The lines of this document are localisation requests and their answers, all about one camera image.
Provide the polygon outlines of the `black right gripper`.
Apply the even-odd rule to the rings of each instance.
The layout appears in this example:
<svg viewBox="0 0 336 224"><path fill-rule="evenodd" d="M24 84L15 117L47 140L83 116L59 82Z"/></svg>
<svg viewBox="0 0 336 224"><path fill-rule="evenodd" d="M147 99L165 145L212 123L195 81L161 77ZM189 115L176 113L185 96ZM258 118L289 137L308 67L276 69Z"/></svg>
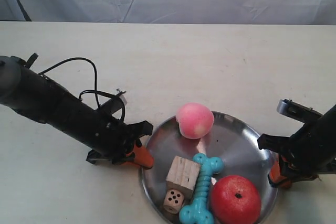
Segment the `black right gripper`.
<svg viewBox="0 0 336 224"><path fill-rule="evenodd" d="M334 126L304 126L291 137L262 134L257 143L260 150L287 151L276 156L268 174L274 188L289 189L292 182L335 174Z"/></svg>

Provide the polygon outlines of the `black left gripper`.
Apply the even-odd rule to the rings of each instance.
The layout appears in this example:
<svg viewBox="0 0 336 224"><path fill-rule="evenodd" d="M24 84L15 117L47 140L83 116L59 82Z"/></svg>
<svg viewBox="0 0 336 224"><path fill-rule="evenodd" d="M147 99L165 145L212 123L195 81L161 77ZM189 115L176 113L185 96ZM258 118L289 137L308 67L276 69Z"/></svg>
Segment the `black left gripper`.
<svg viewBox="0 0 336 224"><path fill-rule="evenodd" d="M91 148L86 161L95 164L109 161L115 165L131 165L151 169L154 158L142 145L135 142L144 136L151 136L153 125L148 121L126 124L96 111L86 112L86 123L90 129Z"/></svg>

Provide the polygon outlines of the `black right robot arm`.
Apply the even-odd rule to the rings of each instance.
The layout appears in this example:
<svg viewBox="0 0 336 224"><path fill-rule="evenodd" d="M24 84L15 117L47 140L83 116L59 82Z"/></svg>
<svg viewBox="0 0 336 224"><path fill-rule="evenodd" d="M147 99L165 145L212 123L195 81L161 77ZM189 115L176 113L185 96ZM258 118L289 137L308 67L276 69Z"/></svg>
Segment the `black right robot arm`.
<svg viewBox="0 0 336 224"><path fill-rule="evenodd" d="M268 174L270 185L287 189L296 182L335 174L335 107L321 114L283 99L277 112L302 122L303 126L289 137L262 134L258 138L259 149L276 153Z"/></svg>

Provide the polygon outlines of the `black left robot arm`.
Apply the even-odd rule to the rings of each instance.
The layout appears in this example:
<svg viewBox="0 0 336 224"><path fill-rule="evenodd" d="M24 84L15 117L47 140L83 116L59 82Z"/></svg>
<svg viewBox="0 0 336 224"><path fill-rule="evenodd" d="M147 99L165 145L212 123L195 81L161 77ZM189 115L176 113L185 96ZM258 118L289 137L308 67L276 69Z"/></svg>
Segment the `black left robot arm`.
<svg viewBox="0 0 336 224"><path fill-rule="evenodd" d="M133 164L152 168L154 158L140 139L153 133L148 121L126 124L124 92L110 94L97 89L85 90L95 97L108 98L93 109L66 88L30 67L38 58L27 61L1 56L1 104L17 114L41 124L49 124L91 148L86 160L95 164L108 161L115 165Z"/></svg>

